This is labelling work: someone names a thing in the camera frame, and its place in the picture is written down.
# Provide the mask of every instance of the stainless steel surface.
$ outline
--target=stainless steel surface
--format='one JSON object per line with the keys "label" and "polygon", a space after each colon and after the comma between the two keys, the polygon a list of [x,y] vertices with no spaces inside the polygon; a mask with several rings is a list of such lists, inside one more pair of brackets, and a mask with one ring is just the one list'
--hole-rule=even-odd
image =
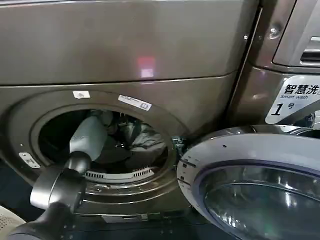
{"label": "stainless steel surface", "polygon": [[238,69],[257,5],[257,0],[1,1],[0,84],[225,76]]}
{"label": "stainless steel surface", "polygon": [[[264,124],[281,87],[292,76],[308,78],[313,75],[281,73],[247,63],[228,110],[229,125]],[[286,124],[294,124],[319,109],[315,102],[288,117]]]}
{"label": "stainless steel surface", "polygon": [[92,161],[96,160],[107,140],[105,126],[96,116],[89,116],[76,129],[69,142],[69,151],[84,152]]}
{"label": "stainless steel surface", "polygon": [[319,178],[263,166],[216,170],[200,184],[212,217],[246,240],[320,239]]}
{"label": "stainless steel surface", "polygon": [[207,220],[240,239],[301,239],[320,203],[319,137],[318,130],[287,125],[213,132],[179,161],[181,191]]}
{"label": "stainless steel surface", "polygon": [[[262,0],[260,5],[262,7],[262,14],[258,21],[257,31],[254,35],[252,47],[249,52],[248,61],[260,68],[267,68],[283,73],[320,73],[316,66],[287,66],[283,64],[276,64],[273,58],[276,54],[277,48],[282,41],[284,32],[288,36],[288,40],[283,44],[285,51],[288,53],[294,51],[296,46],[293,46],[294,41],[299,41],[304,38],[303,32],[306,21],[310,17],[312,6],[317,0],[303,1],[303,0]],[[293,9],[299,12],[301,16],[293,19]],[[288,21],[294,20],[292,28],[287,28]],[[277,30],[277,34],[273,35],[271,30]]]}
{"label": "stainless steel surface", "polygon": [[[4,149],[1,154],[8,164],[32,183],[52,163],[39,148],[39,134],[48,121],[60,114],[81,109],[121,112],[148,123],[163,136],[168,147],[166,164],[152,177],[130,184],[115,184],[112,187],[105,184],[102,187],[100,182],[88,182],[79,214],[130,215],[182,210],[189,204],[178,188],[174,169],[177,151],[172,136],[194,139],[217,128],[234,78],[235,75],[230,74],[168,81],[3,86],[0,93],[6,101],[0,102],[0,114],[5,123],[2,129],[6,133],[2,137],[0,135]],[[74,98],[73,91],[89,91],[90,98]],[[119,95],[143,100],[151,103],[152,107],[145,111],[119,101]],[[32,114],[22,123],[21,117],[30,109]],[[17,155],[29,150],[41,168],[21,168],[25,163]]]}
{"label": "stainless steel surface", "polygon": [[[248,60],[255,66],[275,69],[273,57],[290,18],[295,0],[262,0],[262,13],[253,37]],[[278,37],[270,37],[271,29],[277,29]]]}
{"label": "stainless steel surface", "polygon": [[320,36],[319,14],[320,1],[297,1],[274,55],[273,61],[275,64],[301,67],[320,66],[319,62],[301,61],[302,54],[308,48],[311,38]]}

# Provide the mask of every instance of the front-loading washing machine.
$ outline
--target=front-loading washing machine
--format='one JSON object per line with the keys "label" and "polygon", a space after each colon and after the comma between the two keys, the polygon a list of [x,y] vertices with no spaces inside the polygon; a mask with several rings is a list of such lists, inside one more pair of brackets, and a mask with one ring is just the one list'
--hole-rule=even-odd
{"label": "front-loading washing machine", "polygon": [[[319,110],[317,0],[1,4],[1,155],[30,183],[97,116],[79,214],[190,203],[240,239],[319,238],[319,131],[294,126]],[[199,138],[221,122],[247,126]]]}
{"label": "front-loading washing machine", "polygon": [[176,165],[217,129],[256,0],[0,2],[1,158],[29,183],[68,159],[88,116],[108,132],[79,214],[169,218],[189,202]]}

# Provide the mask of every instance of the door rim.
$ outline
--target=door rim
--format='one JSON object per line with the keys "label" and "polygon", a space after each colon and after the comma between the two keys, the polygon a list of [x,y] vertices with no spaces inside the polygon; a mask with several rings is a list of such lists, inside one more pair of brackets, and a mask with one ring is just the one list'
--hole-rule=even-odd
{"label": "door rim", "polygon": [[[222,152],[223,150],[228,149],[228,151],[232,152],[234,149],[231,147],[231,144],[234,144],[234,139],[240,140],[241,136],[245,136],[244,139],[240,142],[240,145],[243,147],[247,145],[248,149],[250,147],[249,144],[254,144],[256,146],[257,142],[264,142],[257,140],[259,138],[267,138],[270,140],[277,140],[277,141],[270,141],[269,144],[272,146],[276,146],[283,140],[283,143],[286,143],[285,149],[280,150],[285,153],[286,150],[296,150],[296,153],[300,152],[300,154],[305,153],[310,149],[316,148],[317,144],[319,145],[320,141],[316,138],[300,136],[304,133],[313,131],[311,128],[306,127],[295,127],[295,126],[285,126],[285,125],[253,125],[253,126],[246,126],[246,127],[233,127],[224,130],[220,130],[217,132],[213,132],[202,140],[198,142],[195,146],[188,149],[188,151],[182,156],[181,160],[177,166],[177,180],[180,186],[180,189],[186,199],[190,202],[190,204],[201,214],[203,215],[209,222],[216,225],[217,227],[221,228],[227,233],[230,233],[237,236],[232,229],[230,229],[225,223],[220,220],[217,220],[218,216],[214,217],[211,213],[209,213],[208,209],[204,203],[204,193],[201,192],[201,183],[203,182],[204,178],[210,175],[212,172],[223,169],[227,167],[234,167],[234,166],[263,166],[263,167],[273,167],[278,170],[289,170],[293,171],[298,174],[306,174],[308,176],[320,176],[320,166],[316,163],[317,161],[317,154],[315,151],[308,152],[308,156],[304,158],[304,160],[309,160],[309,164],[301,164],[297,158],[288,159],[286,156],[286,160],[279,159],[274,157],[275,154],[271,154],[266,157],[262,157],[261,155],[255,155],[254,158],[252,157],[252,152],[247,152],[248,157],[244,157],[243,155],[240,158],[232,158],[232,154],[229,155],[221,155],[217,152]],[[233,141],[226,141],[227,137],[232,139]],[[292,147],[288,144],[285,140],[292,140],[294,144],[298,144],[298,146],[304,146],[303,149],[299,147]],[[199,157],[201,151],[211,152],[211,159],[207,159],[205,163],[204,158]]]}

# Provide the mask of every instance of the label sticker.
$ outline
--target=label sticker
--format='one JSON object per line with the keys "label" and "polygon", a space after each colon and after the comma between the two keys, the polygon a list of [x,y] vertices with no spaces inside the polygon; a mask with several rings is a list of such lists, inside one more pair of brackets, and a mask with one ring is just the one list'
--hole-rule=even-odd
{"label": "label sticker", "polygon": [[145,111],[149,111],[152,106],[152,104],[150,104],[150,103],[147,103],[145,101],[141,101],[139,99],[129,97],[129,96],[119,95],[118,100],[123,103],[135,106],[139,109],[143,109]]}
{"label": "label sticker", "polygon": [[90,93],[89,91],[73,91],[73,96],[76,99],[89,99],[90,97]]}
{"label": "label sticker", "polygon": [[320,100],[319,76],[292,76],[282,85],[265,117],[265,122],[276,124],[318,100]]}

